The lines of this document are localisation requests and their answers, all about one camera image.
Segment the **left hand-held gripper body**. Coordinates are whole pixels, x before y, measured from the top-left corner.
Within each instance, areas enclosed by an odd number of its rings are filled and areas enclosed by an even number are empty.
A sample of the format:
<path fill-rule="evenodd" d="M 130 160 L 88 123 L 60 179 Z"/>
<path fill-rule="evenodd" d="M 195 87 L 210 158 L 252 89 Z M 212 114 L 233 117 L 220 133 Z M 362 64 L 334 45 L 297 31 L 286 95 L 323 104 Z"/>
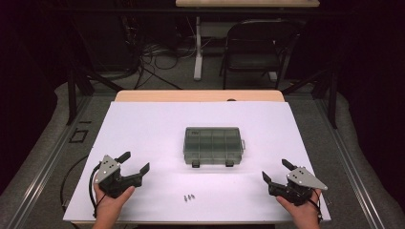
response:
<path fill-rule="evenodd" d="M 130 186 L 142 185 L 142 182 L 136 181 L 136 174 L 124 177 L 120 173 L 121 164 L 108 155 L 100 162 L 95 183 L 110 198 L 118 198 Z"/>

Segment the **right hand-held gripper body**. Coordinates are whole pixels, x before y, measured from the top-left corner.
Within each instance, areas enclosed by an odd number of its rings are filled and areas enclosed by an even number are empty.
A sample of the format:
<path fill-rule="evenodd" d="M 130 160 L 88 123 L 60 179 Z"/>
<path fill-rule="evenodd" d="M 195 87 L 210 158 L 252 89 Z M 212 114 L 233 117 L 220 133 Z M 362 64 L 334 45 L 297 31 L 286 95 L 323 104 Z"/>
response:
<path fill-rule="evenodd" d="M 295 206 L 310 200 L 313 189 L 326 191 L 328 186 L 308 171 L 305 167 L 288 166 L 287 183 L 285 185 L 268 181 L 268 193 L 271 196 L 283 197 Z"/>

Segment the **grey plastic compartment box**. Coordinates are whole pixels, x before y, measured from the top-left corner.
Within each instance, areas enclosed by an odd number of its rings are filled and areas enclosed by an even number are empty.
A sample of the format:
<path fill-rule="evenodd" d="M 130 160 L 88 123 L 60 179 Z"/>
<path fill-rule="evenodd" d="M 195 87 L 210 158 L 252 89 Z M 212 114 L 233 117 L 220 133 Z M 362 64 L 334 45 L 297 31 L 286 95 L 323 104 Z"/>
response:
<path fill-rule="evenodd" d="M 187 127 L 184 134 L 183 158 L 193 168 L 202 165 L 233 167 L 240 164 L 244 142 L 237 127 Z"/>

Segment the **person's left hand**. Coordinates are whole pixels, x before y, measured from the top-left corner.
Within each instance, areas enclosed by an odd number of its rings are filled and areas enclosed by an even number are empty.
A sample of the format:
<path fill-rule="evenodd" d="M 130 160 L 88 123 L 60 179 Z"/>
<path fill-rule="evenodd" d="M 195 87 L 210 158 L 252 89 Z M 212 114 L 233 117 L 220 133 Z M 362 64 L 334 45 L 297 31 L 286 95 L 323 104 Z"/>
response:
<path fill-rule="evenodd" d="M 118 198 L 110 198 L 99 188 L 94 185 L 96 193 L 96 223 L 104 225 L 114 224 L 122 210 L 124 204 L 128 201 L 131 195 L 134 194 L 136 188 L 130 186 Z"/>

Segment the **person's right hand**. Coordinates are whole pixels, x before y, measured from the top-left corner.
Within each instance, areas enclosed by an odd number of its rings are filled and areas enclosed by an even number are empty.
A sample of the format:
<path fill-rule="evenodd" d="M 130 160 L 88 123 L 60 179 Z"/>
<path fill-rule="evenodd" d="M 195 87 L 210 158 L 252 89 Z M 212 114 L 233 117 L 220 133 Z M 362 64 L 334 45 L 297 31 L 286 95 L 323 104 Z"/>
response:
<path fill-rule="evenodd" d="M 277 196 L 276 200 L 285 208 L 292 216 L 293 222 L 312 221 L 318 222 L 317 202 L 321 196 L 319 189 L 312 190 L 311 200 L 303 205 L 295 206 L 281 196 Z"/>

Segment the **white board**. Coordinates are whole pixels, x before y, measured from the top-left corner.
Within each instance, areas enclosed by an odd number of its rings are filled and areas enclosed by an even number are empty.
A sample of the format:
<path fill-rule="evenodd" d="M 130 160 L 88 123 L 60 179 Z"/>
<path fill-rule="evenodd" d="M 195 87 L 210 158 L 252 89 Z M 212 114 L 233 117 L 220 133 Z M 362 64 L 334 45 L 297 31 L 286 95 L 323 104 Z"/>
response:
<path fill-rule="evenodd" d="M 182 147 L 187 127 L 237 127 L 245 143 L 240 164 L 185 163 Z M 262 171 L 286 182 L 287 159 L 311 166 L 291 108 L 286 102 L 114 102 L 102 123 L 65 213 L 65 220 L 93 221 L 88 194 L 90 173 L 106 155 L 131 157 L 123 175 L 145 164 L 150 170 L 124 205 L 120 221 L 138 224 L 281 223 L 289 213 L 270 196 Z M 195 199 L 184 201 L 183 196 Z"/>

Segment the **wooden table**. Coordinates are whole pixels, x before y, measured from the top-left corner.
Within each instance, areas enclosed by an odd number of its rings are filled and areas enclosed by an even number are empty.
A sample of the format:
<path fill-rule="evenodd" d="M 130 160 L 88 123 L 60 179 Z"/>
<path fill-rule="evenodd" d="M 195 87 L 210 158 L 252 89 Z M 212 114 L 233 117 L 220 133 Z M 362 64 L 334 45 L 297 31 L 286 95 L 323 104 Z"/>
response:
<path fill-rule="evenodd" d="M 275 101 L 284 96 L 274 90 L 124 90 L 117 93 L 117 102 L 214 102 Z"/>

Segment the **black folding chair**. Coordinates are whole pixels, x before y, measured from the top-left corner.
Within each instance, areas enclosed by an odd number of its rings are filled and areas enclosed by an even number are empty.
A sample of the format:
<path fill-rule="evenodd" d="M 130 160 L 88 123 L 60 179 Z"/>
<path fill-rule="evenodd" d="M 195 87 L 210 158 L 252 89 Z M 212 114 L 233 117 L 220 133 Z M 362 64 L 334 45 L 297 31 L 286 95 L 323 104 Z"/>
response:
<path fill-rule="evenodd" d="M 283 19 L 249 19 L 227 33 L 220 69 L 223 89 L 227 73 L 276 73 L 274 88 L 280 85 L 290 47 L 300 34 L 300 25 Z"/>

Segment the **wooden desk with white legs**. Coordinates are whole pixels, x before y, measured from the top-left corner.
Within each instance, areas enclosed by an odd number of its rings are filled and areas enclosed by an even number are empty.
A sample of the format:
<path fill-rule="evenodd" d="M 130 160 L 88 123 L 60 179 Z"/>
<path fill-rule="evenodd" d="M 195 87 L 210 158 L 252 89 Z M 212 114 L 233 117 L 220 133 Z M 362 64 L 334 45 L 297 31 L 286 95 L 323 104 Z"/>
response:
<path fill-rule="evenodd" d="M 313 9 L 320 5 L 319 0 L 176 0 L 178 8 L 188 10 L 234 10 L 234 9 Z M 195 23 L 196 58 L 194 79 L 202 79 L 203 73 L 203 37 L 224 38 L 235 20 L 231 22 L 203 22 L 199 16 Z"/>

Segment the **aluminium rail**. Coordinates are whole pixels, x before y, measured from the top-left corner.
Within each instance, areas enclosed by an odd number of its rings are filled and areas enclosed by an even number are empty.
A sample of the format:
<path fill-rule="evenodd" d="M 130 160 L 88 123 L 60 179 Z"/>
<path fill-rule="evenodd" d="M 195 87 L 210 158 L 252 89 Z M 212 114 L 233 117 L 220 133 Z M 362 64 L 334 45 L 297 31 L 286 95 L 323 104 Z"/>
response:
<path fill-rule="evenodd" d="M 23 226 L 91 99 L 90 96 L 78 99 L 76 115 L 68 124 L 68 100 L 65 95 L 58 98 L 51 121 L 0 197 L 0 210 L 5 212 L 0 219 L 0 229 L 18 229 Z"/>
<path fill-rule="evenodd" d="M 353 189 L 354 195 L 359 203 L 363 215 L 365 216 L 371 229 L 386 229 L 381 216 L 379 215 L 372 197 L 367 190 L 359 171 L 357 170 L 350 150 L 344 141 L 343 136 L 338 128 L 334 128 L 330 123 L 328 117 L 328 107 L 324 100 L 315 99 L 316 107 L 322 116 L 332 138 L 338 149 L 338 157 L 340 163 L 345 171 L 345 174 L 349 180 L 349 183 Z"/>

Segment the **black metal frame stand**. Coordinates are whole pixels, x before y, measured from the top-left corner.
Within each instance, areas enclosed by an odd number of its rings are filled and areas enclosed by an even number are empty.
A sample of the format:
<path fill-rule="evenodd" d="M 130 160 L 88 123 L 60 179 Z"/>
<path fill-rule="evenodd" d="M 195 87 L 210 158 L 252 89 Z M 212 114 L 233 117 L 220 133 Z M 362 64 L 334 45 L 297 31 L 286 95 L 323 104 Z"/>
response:
<path fill-rule="evenodd" d="M 110 81 L 109 79 L 101 76 L 98 73 L 91 71 L 77 61 L 73 61 L 68 71 L 67 81 L 69 98 L 69 119 L 67 121 L 68 125 L 71 125 L 77 116 L 75 90 L 79 89 L 85 96 L 92 96 L 95 92 L 95 89 L 92 86 L 89 77 L 114 90 L 115 92 L 120 92 L 123 90 L 123 88 L 116 83 Z"/>
<path fill-rule="evenodd" d="M 337 100 L 337 79 L 339 74 L 339 67 L 331 64 L 327 68 L 319 70 L 318 72 L 299 80 L 292 86 L 282 90 L 283 95 L 291 94 L 298 89 L 314 82 L 315 86 L 311 95 L 315 99 L 321 99 L 326 93 L 328 96 L 327 118 L 333 129 L 337 128 L 336 125 L 336 100 Z"/>

